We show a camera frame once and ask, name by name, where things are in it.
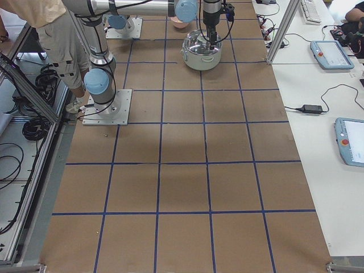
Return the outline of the glass pot lid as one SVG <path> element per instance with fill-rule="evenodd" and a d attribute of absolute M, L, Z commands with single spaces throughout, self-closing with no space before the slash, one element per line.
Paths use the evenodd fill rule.
<path fill-rule="evenodd" d="M 191 31 L 183 41 L 183 49 L 195 55 L 205 56 L 219 53 L 222 50 L 222 42 L 218 42 L 211 48 L 210 43 L 206 39 L 205 30 L 202 32 L 200 30 Z"/>

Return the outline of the pale green cooking pot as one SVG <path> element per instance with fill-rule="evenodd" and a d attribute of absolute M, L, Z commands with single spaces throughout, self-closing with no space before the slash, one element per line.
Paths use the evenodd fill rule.
<path fill-rule="evenodd" d="M 187 66 L 197 71 L 207 71 L 213 69 L 219 64 L 222 50 L 220 50 L 219 53 L 215 53 L 213 55 L 195 55 L 185 51 L 182 45 L 180 52 Z"/>

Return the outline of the pink bowl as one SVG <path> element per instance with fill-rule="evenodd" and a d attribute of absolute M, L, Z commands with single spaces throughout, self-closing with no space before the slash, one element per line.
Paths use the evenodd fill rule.
<path fill-rule="evenodd" d="M 182 28 L 186 28 L 189 23 L 186 22 L 182 22 L 178 17 L 171 17 L 170 20 L 172 21 L 172 24 L 174 27 L 178 28 L 178 29 L 182 29 Z"/>

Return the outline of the white keyboard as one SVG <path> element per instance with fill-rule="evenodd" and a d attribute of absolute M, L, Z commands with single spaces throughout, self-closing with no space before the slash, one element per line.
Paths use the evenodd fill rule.
<path fill-rule="evenodd" d="M 313 1 L 301 0 L 299 7 L 305 24 L 321 24 L 321 17 L 319 16 L 316 5 Z"/>

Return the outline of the upper teach pendant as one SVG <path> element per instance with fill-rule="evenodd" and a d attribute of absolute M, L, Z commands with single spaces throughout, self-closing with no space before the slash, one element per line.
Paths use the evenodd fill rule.
<path fill-rule="evenodd" d="M 336 40 L 312 41 L 310 42 L 310 49 L 322 69 L 345 70 L 354 68 L 353 62 Z"/>

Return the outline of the teach pendant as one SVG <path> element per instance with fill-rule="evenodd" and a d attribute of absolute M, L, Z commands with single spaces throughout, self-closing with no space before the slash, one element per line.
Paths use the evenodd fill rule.
<path fill-rule="evenodd" d="M 354 68 L 353 62 L 336 40 L 312 41 L 310 42 L 310 49 L 322 69 L 345 70 Z"/>
<path fill-rule="evenodd" d="M 334 129 L 344 163 L 363 167 L 363 120 L 340 117 L 336 119 Z"/>

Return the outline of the black power adapter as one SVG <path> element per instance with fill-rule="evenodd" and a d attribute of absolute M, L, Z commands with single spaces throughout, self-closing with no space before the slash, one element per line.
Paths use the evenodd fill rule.
<path fill-rule="evenodd" d="M 295 110 L 306 114 L 321 114 L 324 112 L 321 105 L 303 105 Z"/>

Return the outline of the seated person at desk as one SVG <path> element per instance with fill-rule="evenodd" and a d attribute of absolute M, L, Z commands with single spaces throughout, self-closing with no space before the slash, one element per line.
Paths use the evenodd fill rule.
<path fill-rule="evenodd" d="M 345 41 L 358 59 L 363 59 L 363 2 L 356 4 L 345 15 L 341 26 Z"/>

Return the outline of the brown paper mat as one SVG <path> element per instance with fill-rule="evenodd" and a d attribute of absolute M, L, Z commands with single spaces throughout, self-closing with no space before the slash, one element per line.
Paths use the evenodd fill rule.
<path fill-rule="evenodd" d="M 198 72 L 162 16 L 110 41 L 127 126 L 76 125 L 47 238 L 48 272 L 325 272 L 330 257 L 252 1 L 218 25 Z"/>

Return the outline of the person in beige shorts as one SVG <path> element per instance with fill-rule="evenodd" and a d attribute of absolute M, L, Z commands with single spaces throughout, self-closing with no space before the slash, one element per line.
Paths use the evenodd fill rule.
<path fill-rule="evenodd" d="M 62 1 L 1 1 L 1 9 L 16 14 L 36 29 L 39 43 L 57 74 L 75 96 L 66 111 L 76 114 L 83 103 L 89 59 Z"/>

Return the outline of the lower teach pendant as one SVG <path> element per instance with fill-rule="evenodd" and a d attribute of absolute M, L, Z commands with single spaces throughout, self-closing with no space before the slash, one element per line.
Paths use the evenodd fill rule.
<path fill-rule="evenodd" d="M 344 163 L 363 167 L 363 120 L 340 117 L 336 119 L 334 129 Z"/>

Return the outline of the aluminium frame post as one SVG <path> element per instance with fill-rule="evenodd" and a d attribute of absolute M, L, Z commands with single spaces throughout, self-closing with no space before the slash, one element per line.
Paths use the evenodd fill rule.
<path fill-rule="evenodd" d="M 286 35 L 286 33 L 292 23 L 292 20 L 296 14 L 299 3 L 300 3 L 299 0 L 290 0 L 289 1 L 288 6 L 282 17 L 282 21 L 280 22 L 277 34 L 275 35 L 275 37 L 271 43 L 270 50 L 268 51 L 268 54 L 266 57 L 267 64 L 273 63 L 274 58 L 283 42 L 284 36 Z"/>

